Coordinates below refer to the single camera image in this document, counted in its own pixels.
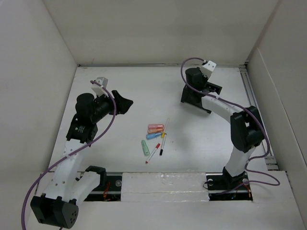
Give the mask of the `black capped marker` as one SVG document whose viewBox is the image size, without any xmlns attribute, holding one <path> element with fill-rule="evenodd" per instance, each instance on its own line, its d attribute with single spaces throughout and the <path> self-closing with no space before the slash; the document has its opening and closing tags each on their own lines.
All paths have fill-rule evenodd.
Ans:
<svg viewBox="0 0 307 230">
<path fill-rule="evenodd" d="M 162 154 L 163 154 L 166 137 L 167 137 L 167 134 L 164 134 L 163 141 L 162 141 L 161 148 L 160 148 L 159 156 L 162 156 Z"/>
</svg>

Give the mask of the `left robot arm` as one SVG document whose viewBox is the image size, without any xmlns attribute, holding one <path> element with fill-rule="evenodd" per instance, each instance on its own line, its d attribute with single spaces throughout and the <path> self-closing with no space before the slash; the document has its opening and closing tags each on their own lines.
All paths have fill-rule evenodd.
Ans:
<svg viewBox="0 0 307 230">
<path fill-rule="evenodd" d="M 76 99 L 74 115 L 63 151 L 63 160 L 55 165 L 55 172 L 41 196 L 34 196 L 30 206 L 41 224 L 70 229 L 79 214 L 79 205 L 94 190 L 107 184 L 106 169 L 89 166 L 81 179 L 76 180 L 85 154 L 81 151 L 96 140 L 97 123 L 106 115 L 123 115 L 133 101 L 122 97 L 116 90 L 112 96 L 103 89 L 96 96 L 83 93 Z"/>
</svg>

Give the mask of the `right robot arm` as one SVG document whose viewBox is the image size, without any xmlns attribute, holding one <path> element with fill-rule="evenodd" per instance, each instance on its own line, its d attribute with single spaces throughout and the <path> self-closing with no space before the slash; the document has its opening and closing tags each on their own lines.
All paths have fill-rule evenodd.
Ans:
<svg viewBox="0 0 307 230">
<path fill-rule="evenodd" d="M 264 139 L 260 129 L 262 121 L 256 107 L 240 108 L 217 98 L 222 87 L 209 83 L 199 68 L 185 70 L 187 85 L 182 93 L 182 102 L 189 103 L 207 113 L 214 112 L 230 124 L 233 150 L 223 168 L 223 186 L 232 189 L 239 183 L 239 176 L 251 154 Z"/>
</svg>

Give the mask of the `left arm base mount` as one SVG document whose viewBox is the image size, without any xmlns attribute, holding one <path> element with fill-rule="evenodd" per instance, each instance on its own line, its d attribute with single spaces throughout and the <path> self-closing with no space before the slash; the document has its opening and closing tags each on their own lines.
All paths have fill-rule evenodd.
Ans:
<svg viewBox="0 0 307 230">
<path fill-rule="evenodd" d="M 121 200 L 122 173 L 107 172 L 105 185 L 99 185 L 85 199 L 87 202 L 113 202 Z"/>
</svg>

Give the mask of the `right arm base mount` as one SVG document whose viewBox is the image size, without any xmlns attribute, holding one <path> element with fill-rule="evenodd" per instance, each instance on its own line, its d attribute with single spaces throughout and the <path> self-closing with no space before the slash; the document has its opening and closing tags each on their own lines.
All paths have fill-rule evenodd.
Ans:
<svg viewBox="0 0 307 230">
<path fill-rule="evenodd" d="M 252 201 L 252 193 L 246 172 L 231 177 L 223 168 L 222 172 L 206 173 L 203 188 L 208 191 L 210 201 Z"/>
</svg>

